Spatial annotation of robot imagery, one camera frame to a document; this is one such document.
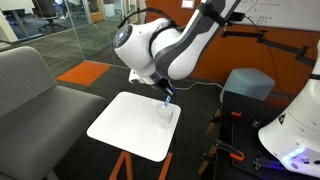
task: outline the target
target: whiteboard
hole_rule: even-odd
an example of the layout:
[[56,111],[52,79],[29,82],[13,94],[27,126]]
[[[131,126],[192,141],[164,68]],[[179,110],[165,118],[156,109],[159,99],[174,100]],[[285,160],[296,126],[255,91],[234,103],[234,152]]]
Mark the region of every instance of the whiteboard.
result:
[[[258,26],[320,31],[320,0],[241,0],[235,11]],[[246,18],[239,24],[252,25]]]
[[25,8],[34,8],[32,0],[1,0],[0,10],[9,11]]

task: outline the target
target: white robotic arm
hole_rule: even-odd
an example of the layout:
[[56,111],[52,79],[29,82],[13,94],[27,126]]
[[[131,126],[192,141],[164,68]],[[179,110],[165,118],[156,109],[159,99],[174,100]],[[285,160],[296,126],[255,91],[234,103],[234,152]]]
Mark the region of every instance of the white robotic arm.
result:
[[[114,50],[141,80],[174,95],[169,80],[187,77],[240,0],[202,0],[183,31],[168,18],[125,25]],[[263,146],[289,170],[320,177],[320,55],[303,91],[259,131]]]
[[183,32],[167,18],[123,26],[115,36],[114,50],[143,82],[172,96],[168,80],[191,74],[201,53],[239,2],[202,0]]

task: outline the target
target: gray sofa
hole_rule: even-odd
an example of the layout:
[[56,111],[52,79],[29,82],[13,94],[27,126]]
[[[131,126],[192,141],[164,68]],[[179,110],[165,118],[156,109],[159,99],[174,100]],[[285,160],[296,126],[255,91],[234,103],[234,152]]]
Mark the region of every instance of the gray sofa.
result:
[[55,178],[53,168],[106,104],[59,86],[33,48],[0,53],[0,180]]

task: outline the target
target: robot end effector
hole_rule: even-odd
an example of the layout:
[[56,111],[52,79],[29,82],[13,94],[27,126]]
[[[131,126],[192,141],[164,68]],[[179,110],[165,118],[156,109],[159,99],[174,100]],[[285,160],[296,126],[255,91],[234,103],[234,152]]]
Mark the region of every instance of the robot end effector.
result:
[[[143,81],[143,79],[137,75],[137,73],[135,72],[135,70],[131,70],[130,71],[130,75],[129,75],[129,82],[134,84],[134,83],[145,83]],[[164,78],[158,78],[158,80],[156,82],[154,82],[154,84],[150,84],[151,87],[153,89],[161,89],[164,93],[166,93],[167,95],[169,95],[170,97],[175,95],[175,87],[173,87],[170,83],[169,80],[164,79]]]

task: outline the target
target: orange wall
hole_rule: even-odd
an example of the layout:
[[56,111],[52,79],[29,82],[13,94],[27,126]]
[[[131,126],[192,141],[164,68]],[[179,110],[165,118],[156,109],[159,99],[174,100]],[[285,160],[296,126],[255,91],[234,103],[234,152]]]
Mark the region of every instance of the orange wall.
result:
[[[182,0],[148,0],[147,7],[163,10],[178,25],[186,25],[194,10],[182,9]],[[147,14],[147,22],[158,18],[155,13]],[[268,30],[268,40],[302,48],[310,46],[306,57],[316,59],[317,42],[320,32],[259,27]],[[253,26],[234,25],[228,27],[232,31],[256,32]],[[254,67],[277,80],[280,88],[289,93],[297,94],[304,87],[312,68],[294,60],[295,55],[271,48],[276,70],[267,46],[259,44],[253,38],[215,37],[208,46],[192,73],[193,77],[225,82],[232,69]]]

